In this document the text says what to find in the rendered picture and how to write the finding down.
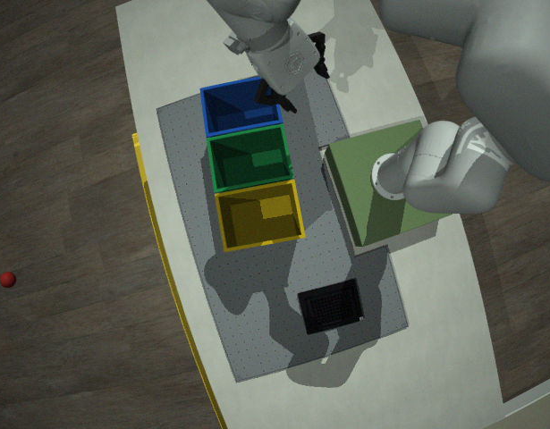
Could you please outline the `blue open-top bin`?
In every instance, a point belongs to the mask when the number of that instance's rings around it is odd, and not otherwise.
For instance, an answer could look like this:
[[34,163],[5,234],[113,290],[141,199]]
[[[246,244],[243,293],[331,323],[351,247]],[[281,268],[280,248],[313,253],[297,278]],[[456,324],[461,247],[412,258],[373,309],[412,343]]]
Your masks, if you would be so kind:
[[260,77],[236,80],[200,91],[206,138],[283,123],[279,104],[254,100],[260,81]]

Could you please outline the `yellow box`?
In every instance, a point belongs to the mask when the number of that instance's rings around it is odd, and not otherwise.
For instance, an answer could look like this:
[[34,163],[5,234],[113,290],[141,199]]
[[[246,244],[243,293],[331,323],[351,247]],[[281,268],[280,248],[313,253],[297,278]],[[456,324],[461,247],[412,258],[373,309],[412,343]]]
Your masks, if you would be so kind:
[[295,180],[218,193],[215,199],[224,252],[305,238]]

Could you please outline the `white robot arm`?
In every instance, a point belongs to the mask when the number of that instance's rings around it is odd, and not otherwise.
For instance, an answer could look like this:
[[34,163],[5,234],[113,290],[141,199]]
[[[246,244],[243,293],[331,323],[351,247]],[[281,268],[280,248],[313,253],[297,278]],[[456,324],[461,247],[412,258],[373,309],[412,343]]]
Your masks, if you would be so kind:
[[[237,55],[280,41],[300,3],[207,1],[231,28],[223,43]],[[391,31],[462,47],[456,87],[476,117],[461,126],[432,122],[379,157],[371,171],[377,193],[428,213],[482,214],[515,164],[550,182],[550,0],[378,0],[378,7]]]

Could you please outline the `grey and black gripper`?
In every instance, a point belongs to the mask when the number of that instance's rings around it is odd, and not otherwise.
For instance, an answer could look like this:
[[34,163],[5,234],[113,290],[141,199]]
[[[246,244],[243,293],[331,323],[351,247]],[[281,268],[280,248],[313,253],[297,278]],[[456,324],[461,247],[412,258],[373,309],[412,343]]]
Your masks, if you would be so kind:
[[[262,51],[245,52],[261,78],[254,100],[262,105],[279,104],[286,112],[296,114],[297,109],[286,98],[286,94],[313,68],[325,79],[330,76],[324,63],[326,35],[322,32],[307,35],[292,17],[287,21],[288,30],[275,45]],[[269,85],[271,95],[266,96]]]

